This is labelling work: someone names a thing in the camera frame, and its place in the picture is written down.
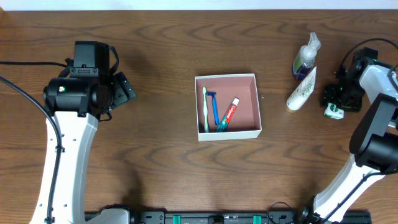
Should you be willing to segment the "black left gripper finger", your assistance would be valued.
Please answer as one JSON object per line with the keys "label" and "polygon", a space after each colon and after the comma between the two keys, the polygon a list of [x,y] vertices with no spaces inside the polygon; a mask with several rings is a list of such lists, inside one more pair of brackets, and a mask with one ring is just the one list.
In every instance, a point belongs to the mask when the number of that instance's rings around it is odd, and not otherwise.
{"label": "black left gripper finger", "polygon": [[113,82],[113,102],[111,108],[115,109],[118,106],[126,103],[128,100],[126,90],[127,80],[115,80]]}
{"label": "black left gripper finger", "polygon": [[115,101],[130,101],[136,99],[136,93],[123,72],[114,76]]}

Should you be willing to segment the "green white soap packet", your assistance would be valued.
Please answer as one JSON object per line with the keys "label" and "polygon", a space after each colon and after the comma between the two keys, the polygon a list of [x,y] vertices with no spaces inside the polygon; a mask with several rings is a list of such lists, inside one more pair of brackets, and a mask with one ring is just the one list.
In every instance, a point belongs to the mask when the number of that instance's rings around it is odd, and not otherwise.
{"label": "green white soap packet", "polygon": [[343,119],[344,111],[339,109],[335,104],[328,103],[328,106],[324,111],[324,116],[331,119]]}

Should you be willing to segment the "white floral lotion tube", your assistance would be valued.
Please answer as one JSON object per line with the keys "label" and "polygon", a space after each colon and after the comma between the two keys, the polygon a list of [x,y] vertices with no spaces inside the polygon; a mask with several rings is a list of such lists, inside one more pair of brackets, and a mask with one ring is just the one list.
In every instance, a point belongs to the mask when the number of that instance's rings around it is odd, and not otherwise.
{"label": "white floral lotion tube", "polygon": [[292,92],[285,102],[285,107],[289,112],[299,110],[309,99],[315,88],[317,67],[314,67],[310,73],[302,80],[299,86]]}

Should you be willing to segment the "clear blue soap pump bottle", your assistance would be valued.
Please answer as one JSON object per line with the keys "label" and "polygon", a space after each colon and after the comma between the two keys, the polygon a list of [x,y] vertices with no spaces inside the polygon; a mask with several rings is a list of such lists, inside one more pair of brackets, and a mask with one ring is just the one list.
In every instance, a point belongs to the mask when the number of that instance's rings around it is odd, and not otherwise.
{"label": "clear blue soap pump bottle", "polygon": [[316,33],[311,32],[308,44],[301,46],[292,63],[292,73],[296,80],[303,80],[309,74],[315,63],[315,57],[320,47],[321,43]]}

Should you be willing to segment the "green white toothbrush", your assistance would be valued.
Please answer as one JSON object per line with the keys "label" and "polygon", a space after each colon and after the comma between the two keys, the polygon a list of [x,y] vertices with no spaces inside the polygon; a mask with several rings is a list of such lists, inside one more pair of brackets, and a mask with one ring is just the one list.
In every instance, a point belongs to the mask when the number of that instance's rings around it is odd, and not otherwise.
{"label": "green white toothbrush", "polygon": [[209,133],[209,124],[208,124],[208,106],[207,106],[207,100],[206,100],[206,95],[207,95],[207,89],[204,86],[202,88],[202,93],[203,93],[203,116],[204,116],[204,129],[205,133]]}

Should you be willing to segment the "blue disposable razor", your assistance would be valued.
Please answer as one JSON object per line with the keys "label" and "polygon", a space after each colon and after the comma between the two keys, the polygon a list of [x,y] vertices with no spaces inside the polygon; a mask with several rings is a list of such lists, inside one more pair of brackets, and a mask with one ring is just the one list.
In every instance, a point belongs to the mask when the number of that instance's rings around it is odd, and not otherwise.
{"label": "blue disposable razor", "polygon": [[217,126],[217,125],[219,125],[220,120],[219,120],[219,116],[218,116],[218,107],[217,107],[217,102],[216,102],[216,97],[215,97],[216,93],[215,92],[207,92],[206,95],[211,97],[214,121],[215,121],[215,125]]}

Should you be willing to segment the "red green toothpaste tube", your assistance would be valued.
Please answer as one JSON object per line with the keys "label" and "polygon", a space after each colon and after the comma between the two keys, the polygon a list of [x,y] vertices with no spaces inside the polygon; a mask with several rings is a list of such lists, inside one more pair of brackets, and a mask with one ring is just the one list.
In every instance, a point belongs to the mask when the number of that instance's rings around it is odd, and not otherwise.
{"label": "red green toothpaste tube", "polygon": [[228,108],[226,114],[224,115],[223,119],[221,120],[220,124],[218,125],[216,132],[217,133],[222,133],[225,132],[228,128],[229,122],[231,121],[231,118],[236,111],[236,108],[238,107],[239,104],[239,99],[235,98],[230,107]]}

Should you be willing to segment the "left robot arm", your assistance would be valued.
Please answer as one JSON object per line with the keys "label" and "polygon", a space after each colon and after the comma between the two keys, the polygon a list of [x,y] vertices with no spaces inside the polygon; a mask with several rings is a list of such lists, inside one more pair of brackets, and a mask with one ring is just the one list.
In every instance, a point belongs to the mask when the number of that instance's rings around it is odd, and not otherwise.
{"label": "left robot arm", "polygon": [[94,217],[84,212],[88,159],[101,115],[110,115],[136,95],[118,63],[115,48],[96,41],[75,42],[73,60],[44,88],[47,152],[32,223],[130,223],[116,205]]}

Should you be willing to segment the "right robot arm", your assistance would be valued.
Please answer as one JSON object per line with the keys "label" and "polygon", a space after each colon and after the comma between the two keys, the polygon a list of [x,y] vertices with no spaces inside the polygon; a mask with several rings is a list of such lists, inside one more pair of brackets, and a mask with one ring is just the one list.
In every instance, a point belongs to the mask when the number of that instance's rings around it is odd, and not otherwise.
{"label": "right robot arm", "polygon": [[341,66],[337,84],[324,89],[321,104],[358,112],[366,95],[370,107],[349,142],[349,159],[332,183],[300,215],[300,223],[371,223],[369,212],[349,210],[375,182],[397,173],[397,74],[378,52],[357,50],[349,69]]}

